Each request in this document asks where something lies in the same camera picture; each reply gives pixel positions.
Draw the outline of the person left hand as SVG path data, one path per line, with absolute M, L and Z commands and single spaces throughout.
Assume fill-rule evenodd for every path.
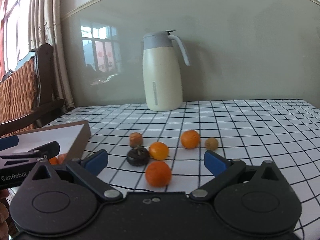
M 9 196 L 9 191 L 7 189 L 1 190 L 1 200 L 6 200 Z M 9 212 L 6 206 L 1 202 L 0 203 L 0 237 L 1 240 L 9 239 L 9 228 L 6 223 L 6 220 L 9 217 Z

